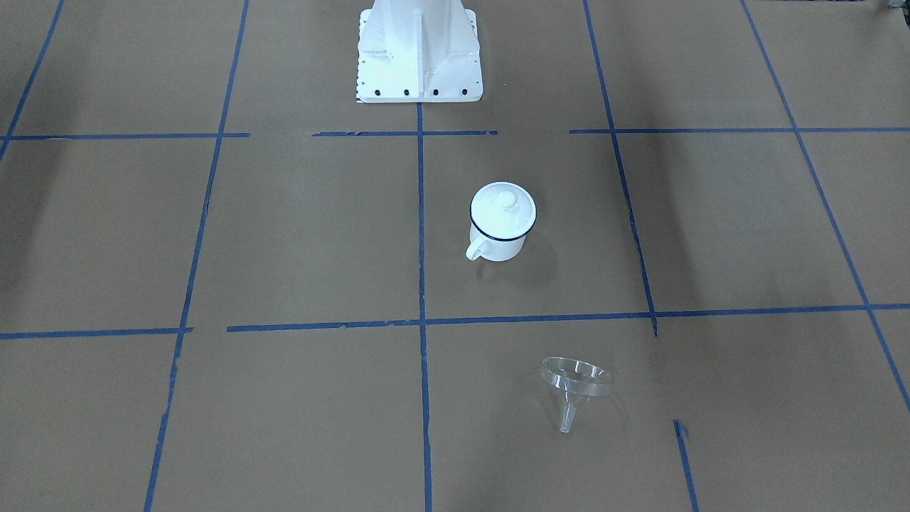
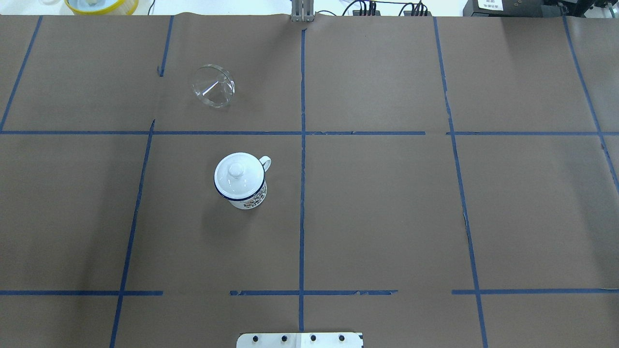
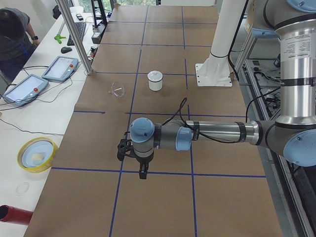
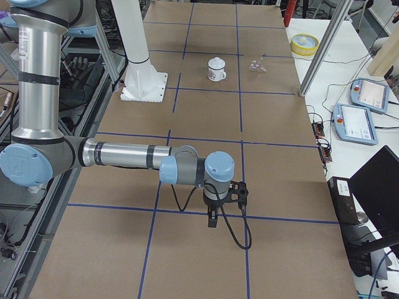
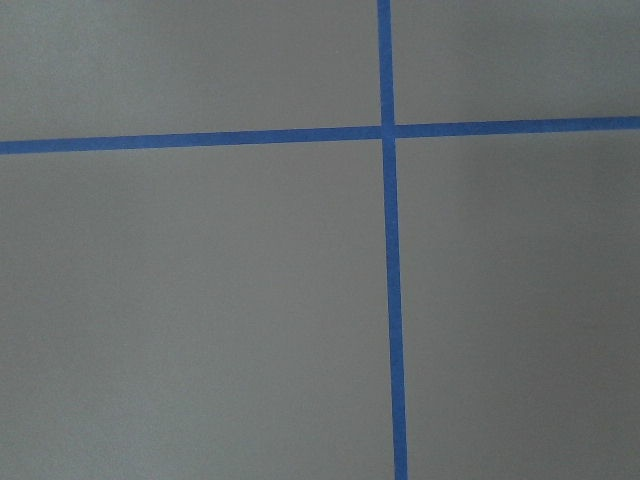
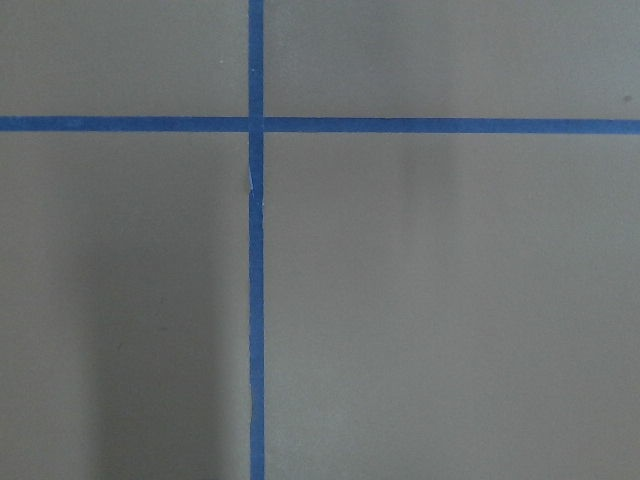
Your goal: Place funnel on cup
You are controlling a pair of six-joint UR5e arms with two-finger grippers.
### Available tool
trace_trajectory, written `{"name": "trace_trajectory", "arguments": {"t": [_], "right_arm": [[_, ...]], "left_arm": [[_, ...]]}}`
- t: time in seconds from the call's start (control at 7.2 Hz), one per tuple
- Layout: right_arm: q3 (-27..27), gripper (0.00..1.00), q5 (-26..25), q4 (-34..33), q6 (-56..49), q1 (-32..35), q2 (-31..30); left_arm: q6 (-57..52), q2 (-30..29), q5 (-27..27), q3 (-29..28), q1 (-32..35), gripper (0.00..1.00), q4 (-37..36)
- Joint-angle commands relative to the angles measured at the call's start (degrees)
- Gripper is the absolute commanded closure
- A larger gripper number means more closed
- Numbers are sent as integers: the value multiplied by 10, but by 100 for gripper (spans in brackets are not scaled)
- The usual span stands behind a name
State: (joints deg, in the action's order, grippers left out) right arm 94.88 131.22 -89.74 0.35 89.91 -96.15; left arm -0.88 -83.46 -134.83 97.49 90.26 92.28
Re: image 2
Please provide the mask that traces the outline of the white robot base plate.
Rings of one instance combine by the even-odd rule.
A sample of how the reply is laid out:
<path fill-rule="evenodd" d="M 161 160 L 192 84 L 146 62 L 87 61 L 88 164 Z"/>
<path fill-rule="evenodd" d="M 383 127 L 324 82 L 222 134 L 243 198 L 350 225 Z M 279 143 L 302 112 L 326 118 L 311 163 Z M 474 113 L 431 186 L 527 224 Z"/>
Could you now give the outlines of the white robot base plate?
<path fill-rule="evenodd" d="M 354 332 L 246 333 L 237 348 L 363 348 L 363 334 Z"/>

